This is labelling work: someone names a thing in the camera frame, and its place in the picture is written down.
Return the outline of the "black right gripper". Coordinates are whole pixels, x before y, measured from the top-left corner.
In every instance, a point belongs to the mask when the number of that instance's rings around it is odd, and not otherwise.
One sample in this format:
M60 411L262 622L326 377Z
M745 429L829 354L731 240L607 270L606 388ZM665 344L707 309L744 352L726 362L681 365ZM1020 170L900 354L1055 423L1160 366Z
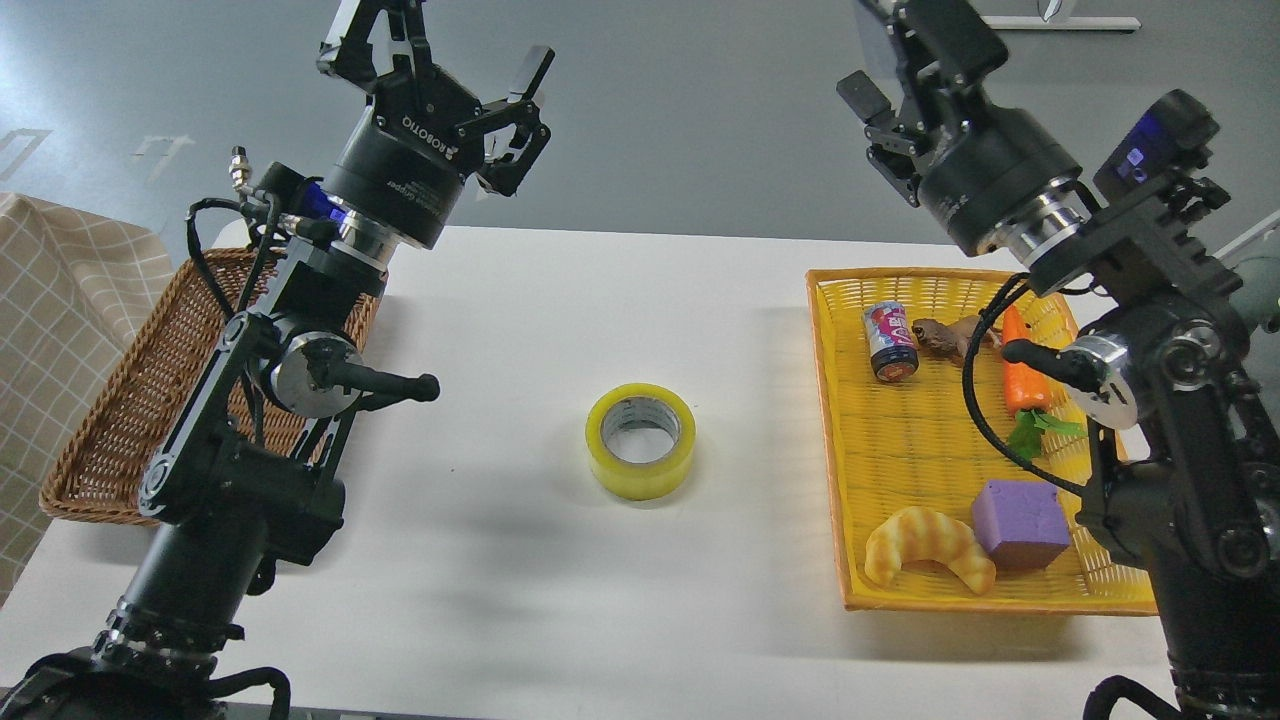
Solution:
M860 1L890 38L905 124L856 70L837 95L864 126L867 160L913 208L927 210L969 258L989 252L997 228L1082 173L1028 111L978 90L1009 47L969 1Z

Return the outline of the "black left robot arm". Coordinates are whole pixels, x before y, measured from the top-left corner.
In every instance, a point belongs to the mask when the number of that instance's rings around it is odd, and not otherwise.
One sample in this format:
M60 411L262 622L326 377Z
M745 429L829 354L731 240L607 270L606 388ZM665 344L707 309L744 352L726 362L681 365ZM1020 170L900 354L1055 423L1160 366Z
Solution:
M364 114L321 179L282 164L252 179L238 146L236 197L191 205L189 259L225 325L140 483L160 529L95 642L36 661L5 719L221 719L261 685L270 717L289 717L282 670L215 676L244 635L236 612L342 528L357 415L440 393L434 375L367 366L346 323L380 299L397 246L434 246L470 178L516 193L550 138L536 95L554 56L531 47L481 102L433 60L420 1L339 5L317 68L358 87Z

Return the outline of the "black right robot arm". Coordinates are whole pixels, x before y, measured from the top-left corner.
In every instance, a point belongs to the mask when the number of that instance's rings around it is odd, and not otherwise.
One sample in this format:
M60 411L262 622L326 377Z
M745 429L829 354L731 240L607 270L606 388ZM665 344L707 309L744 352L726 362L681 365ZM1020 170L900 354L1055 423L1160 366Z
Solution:
M1080 275L1114 301L1065 348L1006 340L1004 356L1065 384L1088 415L1091 478L1059 488L1076 521L1147 571L1178 701L1125 676L1084 717L1128 700L1157 719L1277 716L1277 430L1244 361L1277 324L1266 272L1230 269L1190 237L1229 195L1199 177L1217 123L1165 94L1094 173L1027 111L989 100L1005 42L965 1L869 1L896 58L895 108L856 72L838 94L865 126L869 163L968 256L1009 250L1024 270L979 327L1025 292Z

